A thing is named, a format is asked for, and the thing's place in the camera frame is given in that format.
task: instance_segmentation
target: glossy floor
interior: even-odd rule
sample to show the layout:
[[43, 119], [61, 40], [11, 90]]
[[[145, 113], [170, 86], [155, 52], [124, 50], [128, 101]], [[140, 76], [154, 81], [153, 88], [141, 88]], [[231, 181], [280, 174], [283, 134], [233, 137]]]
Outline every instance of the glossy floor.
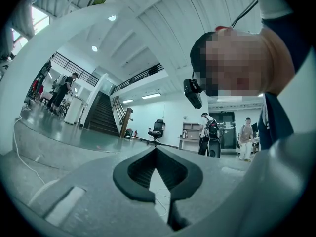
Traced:
[[80, 148], [122, 152], [128, 150], [144, 150], [148, 148], [146, 143], [135, 139], [121, 139], [109, 134], [80, 128], [78, 125], [70, 125], [44, 108], [43, 104], [34, 103], [30, 111], [21, 113], [22, 120], [28, 128], [47, 136], [48, 138], [73, 145]]

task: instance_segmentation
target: round ceiling light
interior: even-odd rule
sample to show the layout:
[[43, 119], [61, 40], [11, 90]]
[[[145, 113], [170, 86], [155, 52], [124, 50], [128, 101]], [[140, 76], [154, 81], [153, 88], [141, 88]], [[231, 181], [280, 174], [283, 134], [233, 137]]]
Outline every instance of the round ceiling light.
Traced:
[[109, 19], [110, 21], [114, 21], [114, 20], [116, 20], [116, 18], [117, 18], [117, 16], [114, 15], [114, 16], [112, 16], [112, 17], [109, 17], [108, 19]]

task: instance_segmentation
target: door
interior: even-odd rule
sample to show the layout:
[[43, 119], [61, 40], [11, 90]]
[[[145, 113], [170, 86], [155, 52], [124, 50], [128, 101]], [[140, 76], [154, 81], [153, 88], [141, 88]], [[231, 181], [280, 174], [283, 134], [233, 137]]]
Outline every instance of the door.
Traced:
[[222, 149], [236, 148], [236, 127], [235, 114], [229, 113], [210, 113], [215, 118], [220, 132], [220, 144]]

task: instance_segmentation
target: shoe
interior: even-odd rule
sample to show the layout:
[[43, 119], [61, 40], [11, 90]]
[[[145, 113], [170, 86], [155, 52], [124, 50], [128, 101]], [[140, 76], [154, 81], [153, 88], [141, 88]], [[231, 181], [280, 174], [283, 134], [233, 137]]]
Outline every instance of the shoe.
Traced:
[[56, 116], [59, 116], [58, 113], [56, 112], [56, 110], [53, 110], [52, 113], [55, 114]]

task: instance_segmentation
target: black door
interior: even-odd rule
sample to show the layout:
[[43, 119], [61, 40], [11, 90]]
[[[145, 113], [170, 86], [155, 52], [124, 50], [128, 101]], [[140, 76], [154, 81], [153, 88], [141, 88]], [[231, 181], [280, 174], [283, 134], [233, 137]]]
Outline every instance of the black door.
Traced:
[[220, 132], [220, 143], [222, 149], [236, 148], [236, 127], [235, 114], [229, 113], [210, 113], [215, 118]]

